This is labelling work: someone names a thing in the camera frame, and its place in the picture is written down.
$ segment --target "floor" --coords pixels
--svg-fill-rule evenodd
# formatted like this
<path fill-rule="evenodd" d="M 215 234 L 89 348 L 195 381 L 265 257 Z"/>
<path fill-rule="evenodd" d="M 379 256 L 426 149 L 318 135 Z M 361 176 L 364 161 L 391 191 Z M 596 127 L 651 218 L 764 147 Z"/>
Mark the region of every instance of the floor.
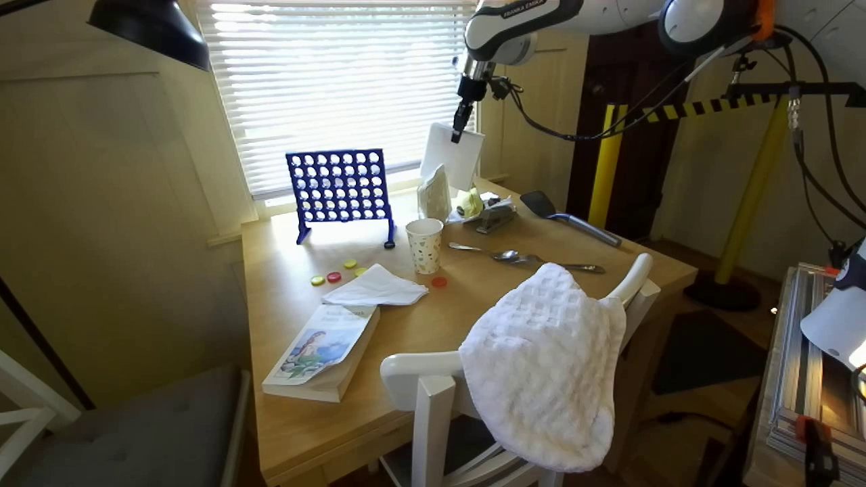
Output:
<path fill-rule="evenodd" d="M 716 261 L 682 249 L 676 245 L 653 245 L 655 249 L 674 256 L 695 268 L 716 272 Z M 764 307 L 755 312 L 717 312 L 729 325 L 759 348 L 768 348 L 775 333 L 771 307 L 780 296 L 780 281 L 736 273 L 740 281 L 755 288 Z M 686 303 L 682 312 L 707 310 L 702 303 Z M 759 391 L 759 380 L 722 381 L 711 387 L 695 387 L 688 394 L 653 395 L 645 411 L 645 422 L 626 452 L 626 467 L 617 473 L 596 471 L 588 477 L 569 477 L 565 487 L 702 487 L 711 486 L 702 469 L 717 469 L 703 463 L 707 448 L 732 448 L 733 431 L 744 421 L 747 404 Z M 680 422 L 660 422 L 660 414 L 682 411 Z M 261 487 L 255 445 L 250 441 L 247 463 L 241 469 L 241 487 Z M 388 477 L 358 471 L 335 487 L 391 487 Z"/>

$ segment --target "white blinds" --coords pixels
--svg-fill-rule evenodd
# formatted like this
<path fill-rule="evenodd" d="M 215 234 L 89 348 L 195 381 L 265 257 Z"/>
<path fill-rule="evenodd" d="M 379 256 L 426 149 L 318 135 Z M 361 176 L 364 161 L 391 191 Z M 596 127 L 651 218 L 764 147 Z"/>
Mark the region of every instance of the white blinds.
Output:
<path fill-rule="evenodd" d="M 291 192 L 287 153 L 383 147 L 422 161 L 457 105 L 469 3 L 201 3 L 201 31 L 255 199 Z"/>

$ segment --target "metal spoon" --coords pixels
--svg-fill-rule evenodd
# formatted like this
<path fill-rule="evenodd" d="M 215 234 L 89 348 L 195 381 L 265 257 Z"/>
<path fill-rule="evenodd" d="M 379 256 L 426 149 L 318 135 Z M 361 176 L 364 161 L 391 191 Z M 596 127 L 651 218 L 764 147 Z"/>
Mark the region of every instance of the metal spoon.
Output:
<path fill-rule="evenodd" d="M 457 242 L 450 242 L 450 246 L 457 249 L 457 251 L 494 256 L 494 261 L 511 264 L 511 265 L 542 265 L 542 264 L 546 264 L 538 256 L 523 256 L 518 249 L 485 251 L 483 246 L 469 246 L 469 245 L 457 245 Z M 603 273 L 603 268 L 596 265 L 596 264 L 557 264 L 557 265 L 580 272 L 580 273 Z"/>

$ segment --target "white chair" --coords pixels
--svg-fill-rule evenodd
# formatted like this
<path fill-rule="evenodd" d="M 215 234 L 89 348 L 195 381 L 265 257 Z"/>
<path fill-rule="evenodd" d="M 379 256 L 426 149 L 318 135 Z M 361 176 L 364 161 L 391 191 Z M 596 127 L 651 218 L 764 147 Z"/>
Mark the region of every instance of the white chair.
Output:
<path fill-rule="evenodd" d="M 603 297 L 606 303 L 626 310 L 626 335 L 624 348 L 647 316 L 651 307 L 657 297 L 657 288 L 647 281 L 653 268 L 651 256 L 638 256 L 629 276 Z M 479 411 L 471 402 L 471 391 L 462 377 L 457 353 L 422 353 L 422 356 L 391 356 L 383 360 L 383 381 L 391 394 L 391 402 L 399 411 L 415 411 L 412 448 L 403 448 L 383 457 L 384 471 L 395 486 L 403 487 L 471 487 L 471 486 L 533 486 L 557 487 L 563 473 L 538 469 L 508 449 L 499 448 L 494 438 L 490 448 L 477 449 L 469 463 L 456 471 L 446 471 L 446 457 L 456 448 L 467 448 L 467 438 L 456 438 L 467 426 L 485 431 L 477 421 Z"/>
<path fill-rule="evenodd" d="M 237 486 L 250 377 L 215 369 L 107 411 L 80 411 L 0 353 L 0 486 Z"/>

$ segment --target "open book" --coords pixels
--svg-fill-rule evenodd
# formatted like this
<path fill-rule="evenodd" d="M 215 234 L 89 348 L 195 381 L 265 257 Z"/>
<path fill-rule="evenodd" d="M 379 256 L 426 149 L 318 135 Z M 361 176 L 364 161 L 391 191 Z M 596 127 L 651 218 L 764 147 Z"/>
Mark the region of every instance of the open book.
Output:
<path fill-rule="evenodd" d="M 338 404 L 373 335 L 377 307 L 319 307 L 264 381 L 268 395 Z"/>

